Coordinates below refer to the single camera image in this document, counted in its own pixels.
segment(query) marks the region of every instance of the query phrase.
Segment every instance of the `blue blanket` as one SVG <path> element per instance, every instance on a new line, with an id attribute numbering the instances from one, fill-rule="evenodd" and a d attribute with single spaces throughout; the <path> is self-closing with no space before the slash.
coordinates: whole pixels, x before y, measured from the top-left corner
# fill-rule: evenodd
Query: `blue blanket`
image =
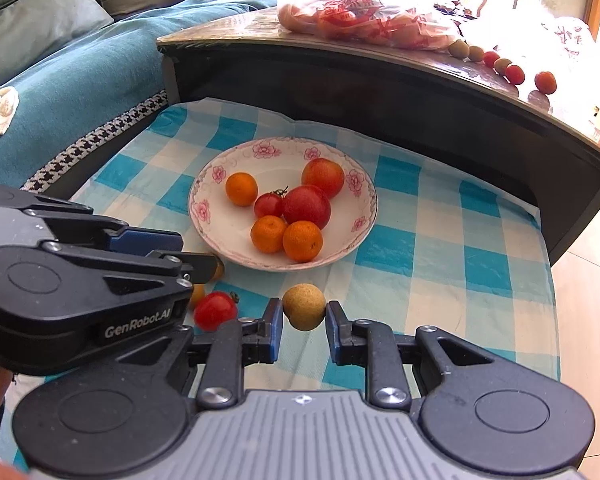
<path id="1" fill-rule="evenodd" d="M 77 40 L 9 81 L 20 105 L 0 137 L 0 184 L 20 187 L 86 133 L 164 88 L 155 39 L 276 0 L 185 0 Z"/>

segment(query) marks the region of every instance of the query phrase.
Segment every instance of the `small orange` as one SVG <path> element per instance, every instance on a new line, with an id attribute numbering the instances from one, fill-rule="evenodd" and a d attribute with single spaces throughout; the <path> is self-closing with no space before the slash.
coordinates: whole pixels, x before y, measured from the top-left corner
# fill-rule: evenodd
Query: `small orange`
<path id="1" fill-rule="evenodd" d="M 224 191 L 235 205 L 246 207 L 258 197 L 258 184 L 249 173 L 234 173 L 226 180 Z"/>
<path id="2" fill-rule="evenodd" d="M 322 249 L 322 233 L 313 222 L 299 220 L 286 228 L 282 246 L 289 258 L 304 264 L 313 260 Z"/>
<path id="3" fill-rule="evenodd" d="M 251 228 L 251 241 L 261 253 L 277 253 L 282 250 L 285 230 L 286 222 L 279 216 L 263 216 Z"/>

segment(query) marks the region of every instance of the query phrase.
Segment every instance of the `checkered tablecloth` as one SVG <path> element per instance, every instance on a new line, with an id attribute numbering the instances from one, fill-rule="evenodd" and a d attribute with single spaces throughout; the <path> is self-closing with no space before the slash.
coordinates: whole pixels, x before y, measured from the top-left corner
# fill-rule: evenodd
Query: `checkered tablecloth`
<path id="1" fill-rule="evenodd" d="M 185 250 L 205 251 L 187 213 L 196 175 L 223 150 L 272 136 L 319 140 L 355 158 L 376 185 L 376 225 L 356 251 L 330 266 L 283 274 L 228 263 L 224 279 L 209 290 L 234 290 L 240 316 L 260 317 L 268 298 L 313 283 L 327 300 L 339 300 L 349 319 L 380 320 L 401 333 L 433 324 L 559 378 L 554 288 L 538 210 L 408 150 L 335 126 L 205 99 L 163 111 L 74 200 L 131 225 L 178 231 Z M 19 381 L 8 393 L 0 436 L 5 460 L 16 453 L 10 411 L 41 380 Z M 248 367 L 245 383 L 363 389 L 364 371 L 331 363 L 324 325 L 298 332 L 285 319 L 278 362 Z"/>

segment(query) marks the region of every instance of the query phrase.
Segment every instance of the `sofa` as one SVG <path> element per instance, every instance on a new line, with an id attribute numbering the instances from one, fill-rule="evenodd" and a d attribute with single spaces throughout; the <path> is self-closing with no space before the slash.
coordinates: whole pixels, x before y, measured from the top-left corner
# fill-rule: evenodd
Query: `sofa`
<path id="1" fill-rule="evenodd" d="M 155 38 L 276 0 L 0 0 L 0 184 L 70 197 L 166 106 Z"/>

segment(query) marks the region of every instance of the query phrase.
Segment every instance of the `logo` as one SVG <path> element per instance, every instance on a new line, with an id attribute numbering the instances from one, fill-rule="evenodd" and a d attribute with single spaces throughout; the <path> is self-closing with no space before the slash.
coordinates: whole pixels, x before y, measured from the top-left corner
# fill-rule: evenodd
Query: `logo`
<path id="1" fill-rule="evenodd" d="M 162 312 L 158 311 L 151 316 L 139 317 L 137 319 L 132 319 L 128 323 L 120 324 L 117 326 L 109 326 L 104 331 L 104 337 L 106 339 L 111 339 L 114 336 L 122 335 L 127 332 L 131 332 L 133 330 L 138 330 L 139 328 L 147 327 L 152 324 L 156 324 L 161 321 L 166 321 L 171 317 L 171 308 L 166 308 Z"/>

